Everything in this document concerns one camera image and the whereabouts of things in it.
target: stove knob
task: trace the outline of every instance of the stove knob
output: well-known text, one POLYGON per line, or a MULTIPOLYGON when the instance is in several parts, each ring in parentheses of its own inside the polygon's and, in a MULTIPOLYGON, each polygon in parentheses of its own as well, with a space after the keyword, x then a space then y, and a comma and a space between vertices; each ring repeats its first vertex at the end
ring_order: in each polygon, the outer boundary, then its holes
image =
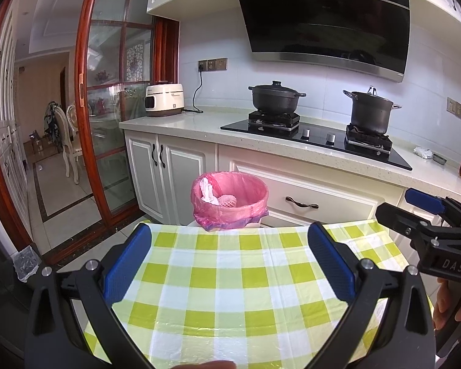
POLYGON ((326 142, 334 144, 335 143, 335 138, 336 138, 336 135, 334 133, 328 133, 326 135, 326 142))

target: stainless steel pot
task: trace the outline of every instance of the stainless steel pot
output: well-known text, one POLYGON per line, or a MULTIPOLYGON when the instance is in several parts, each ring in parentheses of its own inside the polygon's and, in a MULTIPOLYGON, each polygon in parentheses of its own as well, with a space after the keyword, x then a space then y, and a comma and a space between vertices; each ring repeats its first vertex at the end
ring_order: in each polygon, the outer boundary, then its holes
POLYGON ((280 81, 273 81, 271 85, 249 86, 253 92, 253 105, 256 109, 272 114, 293 113, 297 109, 299 97, 305 93, 283 87, 280 81))
POLYGON ((360 91, 343 93, 352 99, 352 125, 369 133, 383 135, 387 132, 391 110, 402 106, 386 98, 379 97, 375 87, 369 87, 367 93, 360 91))

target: tablecloth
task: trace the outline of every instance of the tablecloth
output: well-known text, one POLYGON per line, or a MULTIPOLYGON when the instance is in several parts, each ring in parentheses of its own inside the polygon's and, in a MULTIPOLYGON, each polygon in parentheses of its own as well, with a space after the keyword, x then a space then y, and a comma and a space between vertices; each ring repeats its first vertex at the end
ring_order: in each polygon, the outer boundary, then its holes
MULTIPOLYGON (((152 248, 112 309, 157 369, 220 359, 238 368, 303 369, 347 309, 307 246, 307 227, 207 233, 146 225, 152 248)), ((408 265, 375 220, 325 228, 380 268, 408 265)), ((352 360, 366 354, 385 304, 377 303, 352 360)), ((90 324, 85 338, 108 361, 90 324)))

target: blue gripper pad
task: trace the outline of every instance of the blue gripper pad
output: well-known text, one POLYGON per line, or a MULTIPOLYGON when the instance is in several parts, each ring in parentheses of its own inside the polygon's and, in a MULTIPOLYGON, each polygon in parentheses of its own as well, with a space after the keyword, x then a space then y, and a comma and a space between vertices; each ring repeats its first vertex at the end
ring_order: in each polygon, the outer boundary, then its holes
POLYGON ((151 245, 152 232, 147 225, 138 225, 122 244, 124 250, 104 277, 104 299, 108 306, 123 299, 151 245))
POLYGON ((358 259, 347 245, 336 243, 319 224, 309 226, 307 242, 336 297, 350 304, 355 298, 355 276, 336 246, 342 249, 342 253, 343 248, 347 248, 346 253, 350 253, 357 262, 358 259))
POLYGON ((414 188, 406 190, 404 199, 407 203, 422 208, 424 211, 430 212, 433 215, 441 215, 445 211, 445 207, 440 198, 415 190, 414 188))

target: black glass cooktop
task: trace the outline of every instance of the black glass cooktop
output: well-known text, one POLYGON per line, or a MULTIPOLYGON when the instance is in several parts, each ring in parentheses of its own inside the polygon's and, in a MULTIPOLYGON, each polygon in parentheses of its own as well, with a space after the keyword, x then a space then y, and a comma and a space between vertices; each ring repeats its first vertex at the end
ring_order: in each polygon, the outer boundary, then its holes
POLYGON ((275 129, 250 126, 247 119, 241 120, 240 122, 231 123, 230 125, 222 126, 221 129, 230 130, 234 132, 269 136, 283 140, 292 140, 304 144, 317 145, 319 147, 325 147, 327 149, 343 151, 344 153, 371 158, 379 162, 384 162, 389 165, 407 169, 409 171, 412 170, 412 167, 408 165, 407 161, 401 158, 401 155, 399 155, 394 149, 391 149, 391 154, 380 153, 379 155, 377 155, 377 152, 374 150, 347 144, 347 142, 345 141, 344 130, 332 129, 329 127, 312 125, 310 123, 301 122, 299 124, 299 127, 292 132, 277 131, 275 129), (308 139, 302 138, 302 132, 304 129, 309 129, 308 139), (328 133, 333 133, 336 136, 334 143, 326 142, 326 136, 328 133))

